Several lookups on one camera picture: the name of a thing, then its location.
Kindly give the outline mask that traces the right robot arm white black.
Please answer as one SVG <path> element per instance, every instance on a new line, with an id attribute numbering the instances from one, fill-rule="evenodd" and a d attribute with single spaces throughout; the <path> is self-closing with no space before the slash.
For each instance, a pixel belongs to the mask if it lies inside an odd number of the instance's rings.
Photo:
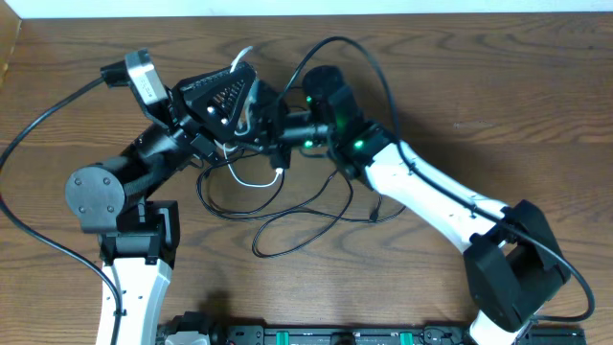
<path id="1" fill-rule="evenodd" d="M 570 280 L 571 269 L 544 213 L 470 190 L 439 171 L 382 124 L 365 118 L 340 70 L 319 66 L 302 83 L 308 109 L 289 110 L 261 80 L 245 107 L 250 136 L 275 168 L 297 148 L 325 146 L 348 179 L 357 179 L 424 219 L 462 254 L 479 308 L 467 336 L 475 344 L 512 344 Z"/>

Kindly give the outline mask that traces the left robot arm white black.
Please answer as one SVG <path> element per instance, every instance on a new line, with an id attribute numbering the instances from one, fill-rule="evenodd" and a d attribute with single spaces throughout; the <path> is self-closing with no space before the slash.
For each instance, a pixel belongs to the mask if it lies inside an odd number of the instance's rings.
<path id="1" fill-rule="evenodd" d="M 165 86 L 152 62 L 127 59 L 101 70 L 127 87 L 151 125 L 121 153 L 74 171 L 65 187 L 81 230 L 98 237 L 103 291 L 100 344 L 152 344 L 180 242 L 178 203 L 152 201 L 176 173 L 200 159 L 217 165 L 256 81 L 246 62 Z"/>

